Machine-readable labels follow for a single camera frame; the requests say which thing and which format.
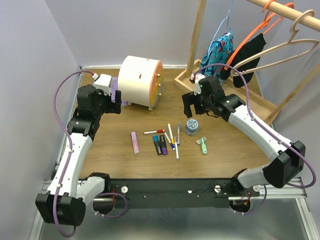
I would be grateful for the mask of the round cream drawer organizer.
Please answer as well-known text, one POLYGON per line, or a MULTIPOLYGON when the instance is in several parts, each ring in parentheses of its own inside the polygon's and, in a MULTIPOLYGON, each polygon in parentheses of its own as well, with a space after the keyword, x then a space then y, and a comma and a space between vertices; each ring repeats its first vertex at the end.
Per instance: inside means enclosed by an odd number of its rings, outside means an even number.
POLYGON ((152 111, 161 95, 163 80, 160 60, 129 55, 120 67, 117 87, 129 106, 137 104, 152 111))

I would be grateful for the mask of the white grey eraser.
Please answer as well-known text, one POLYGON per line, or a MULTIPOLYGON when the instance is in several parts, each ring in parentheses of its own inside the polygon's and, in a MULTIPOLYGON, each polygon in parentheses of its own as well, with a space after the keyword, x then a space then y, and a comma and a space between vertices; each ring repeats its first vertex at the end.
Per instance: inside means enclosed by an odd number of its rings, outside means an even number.
POLYGON ((203 144, 205 144, 206 140, 207 140, 207 138, 204 136, 204 137, 201 137, 200 139, 198 139, 198 140, 196 141, 196 143, 197 143, 198 145, 203 145, 203 144))

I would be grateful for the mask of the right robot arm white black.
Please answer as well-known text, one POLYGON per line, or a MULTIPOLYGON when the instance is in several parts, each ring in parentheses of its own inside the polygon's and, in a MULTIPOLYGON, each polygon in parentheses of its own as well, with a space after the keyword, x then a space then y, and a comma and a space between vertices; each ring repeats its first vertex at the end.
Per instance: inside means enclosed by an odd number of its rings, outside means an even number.
POLYGON ((183 94, 184 114, 193 116, 191 106, 197 115, 213 113, 221 117, 254 141, 266 154, 270 163, 245 168, 236 173, 228 184, 230 191, 241 196, 256 185, 272 185, 282 188, 304 168, 303 157, 306 147, 301 141, 292 142, 277 133, 252 111, 236 94, 225 95, 215 76, 200 79, 194 91, 183 94))

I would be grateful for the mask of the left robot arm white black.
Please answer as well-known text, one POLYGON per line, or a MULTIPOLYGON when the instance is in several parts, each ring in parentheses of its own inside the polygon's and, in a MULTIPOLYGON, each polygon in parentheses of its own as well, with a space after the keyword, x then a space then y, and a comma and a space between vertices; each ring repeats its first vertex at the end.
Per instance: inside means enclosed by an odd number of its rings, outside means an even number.
POLYGON ((103 114, 120 114, 122 93, 110 91, 105 84, 88 84, 77 92, 77 107, 67 126, 67 142, 56 171, 46 190, 39 193, 35 205, 43 221, 78 227, 85 217, 88 204, 96 197, 107 197, 112 191, 107 173, 93 172, 79 186, 78 179, 84 159, 93 143, 103 114))

